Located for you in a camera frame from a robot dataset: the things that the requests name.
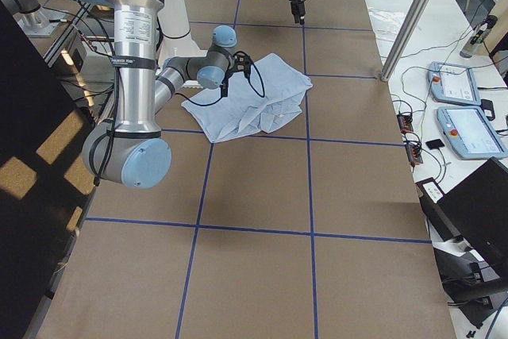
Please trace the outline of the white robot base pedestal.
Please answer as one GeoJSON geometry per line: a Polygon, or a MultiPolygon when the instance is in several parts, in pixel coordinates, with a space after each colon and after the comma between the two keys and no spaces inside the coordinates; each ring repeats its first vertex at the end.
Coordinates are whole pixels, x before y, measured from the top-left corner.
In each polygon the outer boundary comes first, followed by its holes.
{"type": "Polygon", "coordinates": [[[160,36],[163,38],[158,50],[158,65],[162,68],[166,59],[174,56],[204,57],[191,35],[184,0],[164,0],[164,7],[158,13],[160,36]]]}

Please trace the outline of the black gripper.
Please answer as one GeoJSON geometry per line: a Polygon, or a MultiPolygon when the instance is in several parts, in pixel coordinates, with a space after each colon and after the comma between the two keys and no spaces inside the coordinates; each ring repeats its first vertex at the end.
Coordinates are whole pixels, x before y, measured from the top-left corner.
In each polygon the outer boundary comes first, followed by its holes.
{"type": "Polygon", "coordinates": [[[291,13],[294,17],[294,23],[299,25],[305,24],[305,3],[303,0],[289,0],[291,4],[291,13]]]}
{"type": "Polygon", "coordinates": [[[221,82],[221,96],[227,97],[229,94],[229,79],[232,77],[234,73],[238,72],[236,64],[232,67],[228,67],[225,71],[224,79],[221,82]]]}

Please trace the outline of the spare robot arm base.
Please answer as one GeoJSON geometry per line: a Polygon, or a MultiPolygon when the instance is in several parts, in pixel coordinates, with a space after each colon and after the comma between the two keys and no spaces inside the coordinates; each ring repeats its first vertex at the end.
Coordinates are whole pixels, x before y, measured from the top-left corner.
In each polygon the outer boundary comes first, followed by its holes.
{"type": "Polygon", "coordinates": [[[21,19],[17,23],[27,37],[49,37],[64,19],[63,12],[45,10],[38,0],[1,0],[1,2],[12,16],[21,14],[21,19]]]}

